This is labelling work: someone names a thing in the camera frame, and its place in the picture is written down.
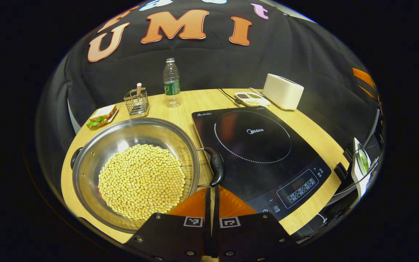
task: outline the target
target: wooden table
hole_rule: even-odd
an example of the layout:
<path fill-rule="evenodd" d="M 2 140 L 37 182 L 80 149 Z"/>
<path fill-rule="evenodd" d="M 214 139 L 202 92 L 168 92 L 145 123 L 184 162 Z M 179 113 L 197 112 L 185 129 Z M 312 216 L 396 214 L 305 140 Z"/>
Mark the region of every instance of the wooden table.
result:
<path fill-rule="evenodd" d="M 249 92 L 248 89 L 225 89 L 226 93 L 234 95 L 236 92 Z M 201 143 L 198 139 L 198 135 L 193 126 L 193 120 L 191 113 L 196 111 L 208 111 L 215 109 L 224 108 L 236 108 L 243 107 L 232 100 L 217 89 L 212 90 L 196 90 L 196 91 L 183 91 L 181 93 L 183 104 L 177 108 L 168 108 L 164 103 L 164 94 L 150 96 L 150 110 L 148 113 L 149 117 L 161 118 L 176 124 L 182 128 L 193 140 L 195 146 L 201 147 Z M 72 170 L 70 168 L 70 159 L 72 154 L 79 147 L 83 147 L 89 139 L 92 138 L 99 131 L 104 128 L 116 124 L 120 121 L 130 119 L 128 115 L 125 102 L 118 103 L 117 107 L 119 111 L 117 115 L 111 121 L 111 123 L 105 126 L 89 130 L 84 123 L 80 131 L 75 136 L 72 144 L 65 156 L 63 170 L 61 174 L 61 188 L 63 191 L 63 197 L 66 205 L 77 217 L 83 217 L 89 221 L 92 225 L 103 231 L 118 242 L 127 242 L 132 234 L 124 233 L 105 226 L 98 220 L 96 220 L 88 211 L 82 206 L 80 201 L 75 195 L 73 184 L 72 184 Z M 288 234 L 293 234 L 298 229 L 307 224 L 316 214 L 323 209 L 326 203 L 331 199 L 334 192 L 339 187 L 340 180 L 336 173 L 333 171 L 339 162 L 341 162 L 345 168 L 348 168 L 348 161 L 343 156 L 343 149 L 332 139 L 321 127 L 309 119 L 306 115 L 301 113 L 299 110 L 285 111 L 272 104 L 268 108 L 271 112 L 281 118 L 286 124 L 288 124 L 293 130 L 295 130 L 316 152 L 324 159 L 326 164 L 331 168 L 332 174 L 324 182 L 324 184 L 314 193 L 303 205 L 298 207 L 294 212 L 285 217 L 280 221 Z M 205 155 L 202 151 L 198 152 L 200 157 L 200 181 L 199 184 L 208 184 L 213 176 L 209 164 Z"/>

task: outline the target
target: green label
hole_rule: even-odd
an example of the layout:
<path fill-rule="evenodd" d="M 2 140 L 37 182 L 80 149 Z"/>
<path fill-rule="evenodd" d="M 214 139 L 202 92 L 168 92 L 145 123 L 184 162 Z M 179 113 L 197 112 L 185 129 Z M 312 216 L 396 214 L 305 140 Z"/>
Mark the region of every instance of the green label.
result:
<path fill-rule="evenodd" d="M 167 96 L 177 95 L 178 93 L 180 93 L 179 82 L 164 84 L 164 94 Z"/>

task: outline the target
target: white dotted circle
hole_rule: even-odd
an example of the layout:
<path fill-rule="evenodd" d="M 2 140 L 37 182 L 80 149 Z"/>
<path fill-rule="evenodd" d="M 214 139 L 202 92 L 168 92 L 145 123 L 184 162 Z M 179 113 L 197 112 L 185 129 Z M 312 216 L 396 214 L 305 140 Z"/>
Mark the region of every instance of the white dotted circle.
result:
<path fill-rule="evenodd" d="M 253 160 L 250 160 L 250 159 L 246 159 L 246 158 L 244 158 L 244 157 L 242 157 L 242 156 L 239 156 L 238 154 L 236 154 L 236 153 L 234 153 L 234 152 L 232 152 L 230 149 L 228 149 L 227 147 L 226 147 L 226 145 L 224 145 L 223 143 L 222 143 L 222 141 L 219 139 L 219 136 L 218 136 L 218 134 L 216 133 L 216 125 L 218 124 L 218 121 L 219 121 L 219 118 L 222 118 L 223 116 L 225 116 L 226 114 L 230 114 L 230 113 L 234 113 L 234 112 L 248 112 L 248 113 L 254 113 L 254 114 L 258 114 L 258 115 L 261 115 L 261 116 L 264 116 L 265 118 L 269 118 L 269 119 L 271 119 L 272 121 L 274 121 L 276 124 L 278 124 L 285 132 L 286 132 L 286 134 L 287 134 L 287 136 L 289 137 L 289 141 L 290 141 L 290 143 L 291 143 L 291 146 L 289 147 L 289 152 L 287 153 L 287 155 L 285 155 L 283 158 L 281 158 L 281 159 L 278 159 L 278 160 L 276 160 L 276 161 L 271 161 L 271 162 L 259 162 L 259 161 L 253 161 Z M 253 163 L 258 163 L 258 164 L 272 164 L 272 163 L 276 163 L 276 162 L 279 162 L 279 161 L 282 161 L 283 159 L 285 159 L 290 153 L 291 153 L 291 149 L 292 149 L 292 141 L 290 140 L 290 138 L 291 138 L 291 136 L 289 135 L 289 133 L 287 132 L 287 130 L 283 127 L 283 126 L 281 126 L 281 124 L 279 124 L 277 121 L 275 121 L 274 119 L 272 119 L 272 118 L 270 118 L 269 116 L 265 116 L 265 115 L 263 115 L 263 114 L 260 114 L 260 113 L 256 113 L 256 112 L 252 112 L 252 111 L 246 111 L 246 110 L 237 110 L 237 111 L 231 111 L 231 112 L 228 112 L 228 113 L 226 113 L 226 114 L 223 114 L 223 115 L 221 115 L 217 120 L 216 120 L 216 123 L 214 124 L 214 134 L 216 135 L 216 138 L 218 139 L 218 141 L 219 141 L 219 143 L 224 147 L 224 148 L 226 148 L 227 149 L 227 151 L 229 151 L 229 152 L 231 152 L 234 156 L 238 156 L 239 158 L 241 158 L 241 159 L 243 159 L 243 160 L 246 160 L 246 161 L 250 161 L 250 162 L 253 162 Z"/>

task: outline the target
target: pot handle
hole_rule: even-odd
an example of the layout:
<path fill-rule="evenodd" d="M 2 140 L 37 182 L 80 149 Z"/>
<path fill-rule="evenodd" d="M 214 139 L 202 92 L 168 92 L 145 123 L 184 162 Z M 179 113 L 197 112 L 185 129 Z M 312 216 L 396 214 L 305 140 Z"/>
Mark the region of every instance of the pot handle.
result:
<path fill-rule="evenodd" d="M 209 153 L 209 165 L 211 166 L 211 170 L 213 171 L 213 180 L 209 184 L 200 184 L 198 187 L 204 186 L 217 186 L 221 184 L 226 175 L 226 167 L 224 166 L 224 160 L 220 153 L 216 152 L 216 150 L 212 149 L 211 147 L 205 146 L 203 148 L 197 149 L 197 151 L 204 150 Z"/>
<path fill-rule="evenodd" d="M 77 159 L 77 156 L 79 155 L 80 151 L 83 147 L 75 150 L 75 152 L 72 155 L 72 158 L 70 159 L 70 169 L 73 169 L 73 165 L 75 164 L 75 160 Z"/>

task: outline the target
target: orange letter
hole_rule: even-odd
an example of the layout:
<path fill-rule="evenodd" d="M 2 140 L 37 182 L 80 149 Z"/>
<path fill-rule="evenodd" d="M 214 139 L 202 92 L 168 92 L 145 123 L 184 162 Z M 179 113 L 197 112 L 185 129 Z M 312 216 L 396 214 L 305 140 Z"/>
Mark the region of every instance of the orange letter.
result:
<path fill-rule="evenodd" d="M 252 25 L 249 20 L 233 16 L 231 17 L 234 20 L 234 34 L 229 37 L 229 41 L 234 44 L 239 44 L 243 46 L 250 45 L 250 41 L 248 40 L 248 27 Z"/>
<path fill-rule="evenodd" d="M 98 37 L 93 39 L 90 42 L 90 49 L 88 49 L 88 61 L 90 62 L 100 61 L 106 56 L 111 55 L 114 52 L 114 50 L 116 50 L 116 48 L 119 46 L 122 33 L 124 31 L 124 28 L 126 28 L 127 25 L 129 25 L 129 23 L 122 24 L 114 28 L 113 30 L 111 30 L 111 33 L 113 33 L 113 36 L 111 38 L 111 43 L 103 51 L 100 51 L 100 44 L 101 44 L 101 40 L 103 39 L 103 37 L 105 37 L 106 33 L 103 33 L 102 35 L 98 35 Z"/>
<path fill-rule="evenodd" d="M 169 12 L 160 12 L 149 15 L 147 19 L 150 20 L 148 32 L 145 37 L 141 39 L 143 44 L 156 42 L 163 38 L 159 34 L 159 28 L 164 34 L 172 39 L 179 30 L 184 27 L 183 32 L 179 34 L 182 39 L 203 39 L 206 34 L 203 33 L 203 20 L 209 14 L 206 10 L 190 10 L 183 14 L 179 20 L 173 17 Z"/>
<path fill-rule="evenodd" d="M 130 13 L 131 10 L 134 10 L 136 8 L 138 8 L 139 5 L 137 5 L 136 7 L 130 8 L 129 10 L 121 13 L 118 16 L 115 16 L 114 18 L 112 18 L 111 20 L 109 20 L 108 22 L 106 22 L 106 24 L 103 26 L 103 28 L 101 28 L 100 30 L 98 30 L 97 33 L 100 33 L 101 31 L 103 31 L 105 28 L 110 27 L 111 25 L 114 25 L 115 23 L 119 22 L 120 18 L 125 17 L 126 15 L 128 15 L 128 13 Z"/>

